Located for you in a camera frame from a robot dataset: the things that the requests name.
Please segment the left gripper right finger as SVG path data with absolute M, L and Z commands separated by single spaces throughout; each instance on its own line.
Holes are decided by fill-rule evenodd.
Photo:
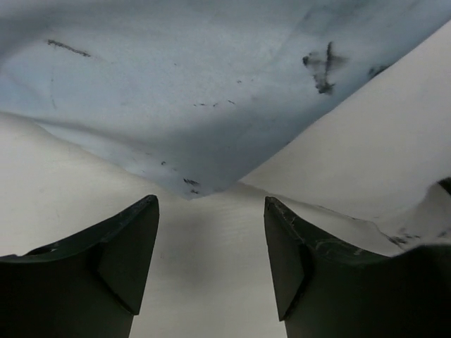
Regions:
M 349 244 L 273 197 L 264 228 L 289 337 L 449 337 L 450 247 L 393 257 Z

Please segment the light blue pillowcase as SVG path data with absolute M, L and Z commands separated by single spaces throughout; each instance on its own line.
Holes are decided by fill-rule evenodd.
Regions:
M 1 112 L 199 198 L 449 19 L 449 1 L 2 1 Z

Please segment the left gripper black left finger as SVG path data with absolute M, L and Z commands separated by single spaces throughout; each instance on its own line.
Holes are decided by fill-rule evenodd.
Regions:
M 1 258 L 2 337 L 128 337 L 159 226 L 149 195 L 29 253 Z

